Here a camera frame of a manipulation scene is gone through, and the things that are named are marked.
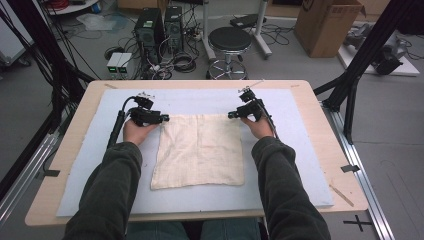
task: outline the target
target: electronic equipment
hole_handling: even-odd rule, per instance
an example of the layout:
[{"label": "electronic equipment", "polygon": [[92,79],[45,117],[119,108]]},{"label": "electronic equipment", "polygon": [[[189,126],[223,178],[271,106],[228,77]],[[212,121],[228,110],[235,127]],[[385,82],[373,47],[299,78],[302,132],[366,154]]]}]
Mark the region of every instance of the electronic equipment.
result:
[{"label": "electronic equipment", "polygon": [[116,65],[120,79],[128,79],[129,74],[134,73],[134,61],[132,53],[122,53],[118,65]]},{"label": "electronic equipment", "polygon": [[[107,148],[111,147],[116,143],[118,139],[119,132],[125,123],[125,119],[130,116],[131,119],[140,127],[143,127],[145,124],[159,124],[163,121],[169,121],[168,114],[161,114],[160,111],[150,110],[153,106],[153,101],[150,100],[151,96],[143,93],[138,94],[137,96],[132,96],[125,100],[122,109],[119,110],[118,116],[113,126],[113,130],[110,133],[110,138],[107,144]],[[128,101],[134,100],[137,103],[137,107],[130,108],[127,113],[125,113],[125,106]]]},{"label": "electronic equipment", "polygon": [[254,27],[258,22],[258,14],[249,14],[244,17],[234,18],[230,20],[230,24],[236,28],[247,28]]},{"label": "electronic equipment", "polygon": [[162,14],[159,8],[143,8],[134,27],[136,40],[142,56],[147,56],[152,64],[159,64],[165,48],[160,48],[165,40]]},{"label": "electronic equipment", "polygon": [[118,63],[121,60],[122,53],[113,53],[107,63],[107,70],[109,71],[111,79],[118,78]]},{"label": "electronic equipment", "polygon": [[168,52],[177,53],[184,50],[182,7],[168,6],[165,12],[165,33],[168,39]]},{"label": "electronic equipment", "polygon": [[243,94],[240,95],[240,99],[243,102],[245,102],[246,105],[238,107],[236,111],[229,112],[228,118],[229,119],[239,118],[239,117],[247,118],[249,115],[253,114],[257,122],[259,121],[259,119],[261,119],[261,117],[265,117],[274,133],[275,138],[279,139],[277,134],[277,129],[271,118],[272,116],[269,115],[268,111],[266,110],[262,99],[256,98],[255,93],[253,93],[253,91],[250,89],[249,86],[243,88],[239,92],[243,92]]}]

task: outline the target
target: cloth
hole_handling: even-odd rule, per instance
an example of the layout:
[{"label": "cloth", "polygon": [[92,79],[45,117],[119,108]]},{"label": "cloth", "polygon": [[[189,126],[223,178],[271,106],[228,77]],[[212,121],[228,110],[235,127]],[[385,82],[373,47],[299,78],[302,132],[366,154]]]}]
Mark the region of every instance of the cloth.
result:
[{"label": "cloth", "polygon": [[107,149],[102,163],[87,180],[79,210],[66,224],[63,239],[124,239],[141,162],[140,150],[133,143]]},{"label": "cloth", "polygon": [[252,149],[270,239],[331,239],[327,223],[309,201],[295,165],[295,151],[273,137]]},{"label": "cloth", "polygon": [[240,120],[173,115],[162,123],[151,189],[244,183]]}]

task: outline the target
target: black tape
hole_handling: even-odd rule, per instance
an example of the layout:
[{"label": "black tape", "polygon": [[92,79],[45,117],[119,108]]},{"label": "black tape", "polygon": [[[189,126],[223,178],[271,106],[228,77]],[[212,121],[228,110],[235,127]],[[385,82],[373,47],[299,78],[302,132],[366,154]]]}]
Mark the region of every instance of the black tape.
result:
[{"label": "black tape", "polygon": [[358,215],[355,215],[356,221],[343,221],[344,224],[354,224],[354,225],[358,225],[359,230],[361,232],[364,231],[364,229],[362,228],[362,225],[368,225],[368,226],[372,226],[373,223],[372,222],[363,222],[359,220]]},{"label": "black tape", "polygon": [[361,170],[358,166],[356,165],[346,165],[344,167],[341,167],[343,172],[357,172],[359,170]]},{"label": "black tape", "polygon": [[46,170],[44,172],[45,177],[57,177],[59,176],[60,171],[59,170]]}]

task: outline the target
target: hand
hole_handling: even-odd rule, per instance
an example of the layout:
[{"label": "hand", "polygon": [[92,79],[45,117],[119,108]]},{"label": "hand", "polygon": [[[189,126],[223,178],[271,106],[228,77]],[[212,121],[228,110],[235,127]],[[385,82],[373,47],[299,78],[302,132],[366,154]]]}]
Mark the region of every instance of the hand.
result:
[{"label": "hand", "polygon": [[151,124],[139,127],[133,120],[128,120],[124,125],[124,142],[132,142],[139,146],[147,138],[147,135],[159,124]]},{"label": "hand", "polygon": [[274,137],[274,132],[272,131],[271,126],[269,125],[269,122],[265,116],[262,116],[261,119],[259,119],[257,122],[253,122],[248,118],[240,118],[240,120],[249,126],[250,131],[257,139],[268,136]]}]

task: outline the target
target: beige cloth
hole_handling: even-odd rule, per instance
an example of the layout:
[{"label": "beige cloth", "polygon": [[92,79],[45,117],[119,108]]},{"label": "beige cloth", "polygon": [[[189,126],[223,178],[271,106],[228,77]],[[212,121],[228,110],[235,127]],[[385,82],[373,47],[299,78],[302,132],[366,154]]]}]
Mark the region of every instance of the beige cloth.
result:
[{"label": "beige cloth", "polygon": [[151,188],[244,184],[240,120],[172,115],[162,123]]}]

